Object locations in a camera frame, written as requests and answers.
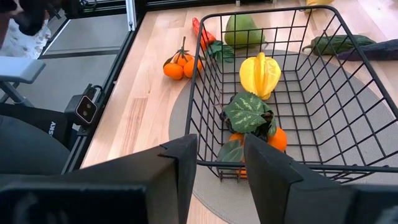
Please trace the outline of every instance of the purple eggplant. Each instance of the purple eggplant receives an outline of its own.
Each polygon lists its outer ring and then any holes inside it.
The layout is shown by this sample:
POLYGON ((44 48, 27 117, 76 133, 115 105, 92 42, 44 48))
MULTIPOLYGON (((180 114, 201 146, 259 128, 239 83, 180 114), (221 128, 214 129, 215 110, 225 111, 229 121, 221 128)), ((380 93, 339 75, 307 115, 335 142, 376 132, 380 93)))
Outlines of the purple eggplant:
MULTIPOLYGON (((359 47, 368 60, 398 60, 398 39, 359 47)), ((358 51, 351 49, 338 54, 340 60, 361 61, 358 51)))

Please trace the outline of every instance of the gray floor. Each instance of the gray floor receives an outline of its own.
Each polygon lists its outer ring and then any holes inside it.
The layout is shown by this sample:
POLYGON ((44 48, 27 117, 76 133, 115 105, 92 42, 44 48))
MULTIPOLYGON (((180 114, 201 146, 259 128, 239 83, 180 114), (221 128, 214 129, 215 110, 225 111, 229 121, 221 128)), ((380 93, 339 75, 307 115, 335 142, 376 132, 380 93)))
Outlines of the gray floor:
POLYGON ((102 85, 115 55, 46 59, 47 66, 33 84, 20 84, 18 92, 36 108, 64 111, 73 95, 89 83, 102 85))
MULTIPOLYGON (((54 34, 63 20, 54 19, 54 34)), ((95 50, 118 50, 127 34, 126 15, 70 20, 46 51, 46 55, 95 50)), ((73 95, 82 94, 89 83, 102 85, 116 55, 45 59, 46 67, 33 84, 17 90, 36 108, 64 111, 73 95)))

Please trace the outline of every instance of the green pear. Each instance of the green pear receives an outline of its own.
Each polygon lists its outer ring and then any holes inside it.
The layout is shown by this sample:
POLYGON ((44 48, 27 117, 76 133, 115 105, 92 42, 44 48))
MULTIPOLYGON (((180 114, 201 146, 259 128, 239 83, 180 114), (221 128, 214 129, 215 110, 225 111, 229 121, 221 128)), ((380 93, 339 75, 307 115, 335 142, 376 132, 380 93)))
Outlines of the green pear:
POLYGON ((235 30, 249 30, 241 32, 226 32, 224 35, 225 42, 236 49, 245 47, 255 47, 256 44, 264 43, 266 37, 261 35, 261 30, 258 29, 250 15, 232 15, 226 24, 226 31, 235 30))

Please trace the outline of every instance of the wooden table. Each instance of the wooden table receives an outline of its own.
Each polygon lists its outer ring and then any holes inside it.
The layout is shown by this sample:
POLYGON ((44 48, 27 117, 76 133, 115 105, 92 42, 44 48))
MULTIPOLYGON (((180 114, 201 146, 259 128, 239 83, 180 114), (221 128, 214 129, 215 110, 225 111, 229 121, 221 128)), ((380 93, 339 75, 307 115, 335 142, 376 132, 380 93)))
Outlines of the wooden table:
MULTIPOLYGON (((169 119, 174 102, 189 80, 175 81, 165 77, 162 65, 180 48, 183 36, 187 37, 185 48, 191 50, 191 54, 195 53, 193 17, 202 18, 217 12, 294 7, 304 5, 304 2, 279 0, 275 5, 264 3, 235 7, 230 4, 148 12, 127 56, 82 167, 139 152, 169 140, 169 119)), ((397 1, 336 0, 333 6, 340 11, 354 34, 366 35, 377 42, 398 38, 397 1)), ((285 18, 283 14, 271 19, 256 18, 256 22, 273 23, 275 20, 284 19, 291 22, 291 18, 285 18)), ((322 32, 318 27, 324 27, 325 22, 328 22, 325 12, 318 11, 314 14, 310 32, 306 37, 308 42, 322 32)), ((221 39, 220 22, 206 23, 206 29, 216 35, 217 39, 221 39)), ((398 63, 378 62, 372 65, 397 103, 398 94, 395 87, 398 83, 398 63)), ((188 222, 225 223, 195 197, 192 197, 188 222)))

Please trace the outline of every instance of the leafy plant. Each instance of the leafy plant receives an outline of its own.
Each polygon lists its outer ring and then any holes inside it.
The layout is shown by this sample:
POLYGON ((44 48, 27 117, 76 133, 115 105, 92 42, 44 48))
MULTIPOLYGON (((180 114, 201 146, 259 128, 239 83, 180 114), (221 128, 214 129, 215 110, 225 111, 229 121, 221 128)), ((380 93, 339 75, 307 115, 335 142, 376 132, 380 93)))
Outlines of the leafy plant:
POLYGON ((237 133, 253 133, 266 138, 276 132, 276 120, 271 108, 258 96, 249 92, 238 93, 224 109, 224 120, 237 133))
POLYGON ((217 62, 224 61, 227 63, 234 62, 234 49, 228 45, 223 45, 222 41, 216 40, 206 49, 205 55, 210 55, 217 62))
POLYGON ((229 141, 218 152, 218 162, 241 162, 243 159, 243 147, 240 140, 229 141))

